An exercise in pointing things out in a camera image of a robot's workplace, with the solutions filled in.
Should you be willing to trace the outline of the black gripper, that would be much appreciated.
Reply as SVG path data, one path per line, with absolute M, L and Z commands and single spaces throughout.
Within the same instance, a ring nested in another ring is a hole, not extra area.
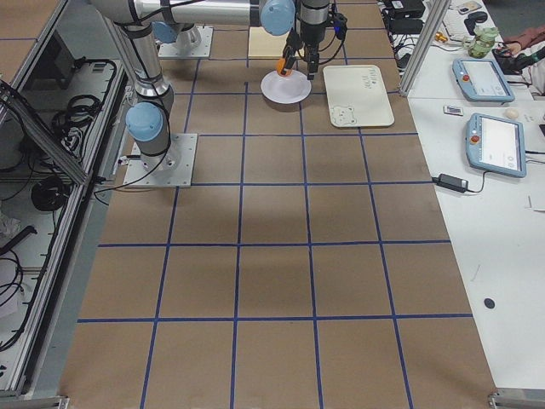
M 282 57 L 295 57 L 297 51 L 306 50 L 307 79 L 314 80 L 318 72 L 319 47 L 324 41 L 330 23 L 328 0 L 301 0 L 296 2 L 296 32 L 290 32 Z

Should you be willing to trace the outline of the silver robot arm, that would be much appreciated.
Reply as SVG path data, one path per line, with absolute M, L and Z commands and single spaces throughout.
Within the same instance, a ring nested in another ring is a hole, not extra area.
M 152 30 L 160 44 L 173 44 L 178 49 L 194 49 L 202 42 L 201 34 L 194 24 L 154 21 Z
M 276 76 L 289 78 L 297 53 L 303 52 L 307 79 L 318 72 L 319 46 L 328 28 L 346 20 L 329 1 L 93 1 L 102 17 L 118 29 L 118 45 L 127 54 L 138 96 L 159 102 L 172 96 L 164 80 L 152 24 L 191 26 L 197 23 L 262 27 L 273 36 L 286 35 Z

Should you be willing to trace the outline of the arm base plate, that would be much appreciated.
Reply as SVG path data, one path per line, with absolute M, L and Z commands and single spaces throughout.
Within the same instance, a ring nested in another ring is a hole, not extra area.
M 134 142 L 123 184 L 129 188 L 190 187 L 197 151 L 198 135 L 175 133 L 170 136 L 168 152 L 157 157 L 141 155 Z
M 213 38 L 212 26 L 194 26 L 180 32 L 173 43 L 162 43 L 158 50 L 161 60 L 209 58 Z

